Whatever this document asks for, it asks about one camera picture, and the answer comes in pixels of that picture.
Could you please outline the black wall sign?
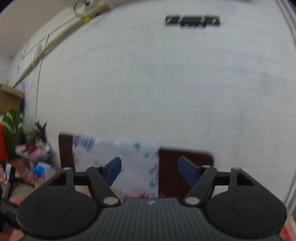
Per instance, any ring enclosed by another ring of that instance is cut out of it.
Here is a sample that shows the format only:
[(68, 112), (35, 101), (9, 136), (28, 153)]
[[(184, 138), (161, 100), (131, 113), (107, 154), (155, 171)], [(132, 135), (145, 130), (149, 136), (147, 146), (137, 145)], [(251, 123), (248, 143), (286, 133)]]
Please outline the black wall sign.
[(215, 15), (167, 15), (166, 26), (180, 26), (181, 28), (206, 28), (207, 26), (219, 27), (220, 17)]

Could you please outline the plaid bed blanket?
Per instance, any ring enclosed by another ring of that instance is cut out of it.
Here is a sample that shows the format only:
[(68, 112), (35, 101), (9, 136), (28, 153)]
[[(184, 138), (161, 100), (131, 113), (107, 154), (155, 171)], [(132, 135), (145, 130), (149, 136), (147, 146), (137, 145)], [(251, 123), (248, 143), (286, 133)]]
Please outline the plaid bed blanket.
[[(75, 189), (88, 196), (90, 195), (86, 186), (75, 186)], [(15, 191), (13, 191), (9, 201), (13, 204), (20, 204), (34, 190), (35, 189), (31, 186), (20, 184), (16, 187)], [(9, 228), (7, 231), (1, 232), (1, 240), (21, 240), (23, 237), (23, 232), (15, 228)], [(280, 237), (283, 238), (283, 240), (295, 240), (295, 220), (289, 212), (287, 213), (287, 220), (284, 227), (280, 232)]]

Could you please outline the green leafy plant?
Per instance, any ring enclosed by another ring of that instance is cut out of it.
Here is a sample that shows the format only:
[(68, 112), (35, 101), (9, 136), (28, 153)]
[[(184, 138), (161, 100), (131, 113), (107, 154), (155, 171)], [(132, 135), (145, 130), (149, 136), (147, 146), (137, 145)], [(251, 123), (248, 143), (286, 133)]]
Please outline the green leafy plant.
[(2, 120), (3, 137), (9, 159), (15, 159), (16, 146), (23, 140), (23, 114), (20, 111), (10, 110)]

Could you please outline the cluttered colourful bags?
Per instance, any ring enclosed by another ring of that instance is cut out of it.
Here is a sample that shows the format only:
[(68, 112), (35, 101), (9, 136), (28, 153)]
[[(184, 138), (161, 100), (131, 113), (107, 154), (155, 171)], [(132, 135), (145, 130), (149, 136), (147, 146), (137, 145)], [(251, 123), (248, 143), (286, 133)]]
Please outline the cluttered colourful bags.
[(30, 132), (21, 128), (19, 133), (26, 142), (15, 145), (7, 163), (15, 168), (16, 176), (22, 181), (40, 186), (58, 171), (52, 164), (53, 151), (47, 141), (46, 125), (36, 122)]

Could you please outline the floral white pillow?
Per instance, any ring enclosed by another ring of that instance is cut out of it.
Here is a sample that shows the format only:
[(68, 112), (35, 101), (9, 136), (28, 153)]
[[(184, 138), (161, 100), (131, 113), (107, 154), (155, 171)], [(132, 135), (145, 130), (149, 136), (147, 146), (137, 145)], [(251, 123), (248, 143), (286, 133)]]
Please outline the floral white pillow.
[(106, 181), (119, 198), (157, 198), (159, 195), (158, 145), (104, 140), (77, 135), (74, 162), (78, 172), (89, 167), (104, 167), (115, 157), (121, 159), (107, 171)]

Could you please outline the wooden shelf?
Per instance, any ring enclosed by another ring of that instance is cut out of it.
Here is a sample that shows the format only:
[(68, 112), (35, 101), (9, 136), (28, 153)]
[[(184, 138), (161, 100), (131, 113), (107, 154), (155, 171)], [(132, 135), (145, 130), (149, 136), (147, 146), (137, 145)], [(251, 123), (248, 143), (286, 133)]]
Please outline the wooden shelf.
[(10, 110), (19, 111), (23, 100), (22, 92), (5, 84), (1, 84), (0, 113), (6, 114)]

